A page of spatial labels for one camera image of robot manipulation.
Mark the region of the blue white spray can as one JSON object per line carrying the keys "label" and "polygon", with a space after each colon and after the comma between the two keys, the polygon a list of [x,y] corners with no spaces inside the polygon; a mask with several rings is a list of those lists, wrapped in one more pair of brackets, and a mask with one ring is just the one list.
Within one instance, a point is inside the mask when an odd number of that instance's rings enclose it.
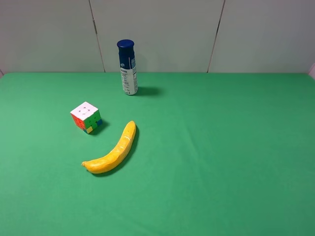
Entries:
{"label": "blue white spray can", "polygon": [[125,94],[135,95],[138,91],[134,42],[123,39],[117,43],[122,85]]}

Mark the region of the multicoloured puzzle cube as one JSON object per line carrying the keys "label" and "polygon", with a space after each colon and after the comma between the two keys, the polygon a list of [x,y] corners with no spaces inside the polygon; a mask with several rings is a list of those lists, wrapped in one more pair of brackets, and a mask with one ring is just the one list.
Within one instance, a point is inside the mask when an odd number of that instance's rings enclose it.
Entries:
{"label": "multicoloured puzzle cube", "polygon": [[96,130],[103,123],[99,109],[88,102],[83,102],[70,114],[75,124],[87,134]]}

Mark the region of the yellow banana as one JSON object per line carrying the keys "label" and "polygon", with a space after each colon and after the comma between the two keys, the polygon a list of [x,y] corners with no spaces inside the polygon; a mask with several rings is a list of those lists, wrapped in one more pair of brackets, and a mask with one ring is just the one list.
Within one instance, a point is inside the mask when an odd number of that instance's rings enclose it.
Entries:
{"label": "yellow banana", "polygon": [[116,146],[105,156],[90,161],[83,161],[81,165],[92,174],[102,174],[116,168],[128,155],[136,134],[136,124],[130,121],[124,128]]}

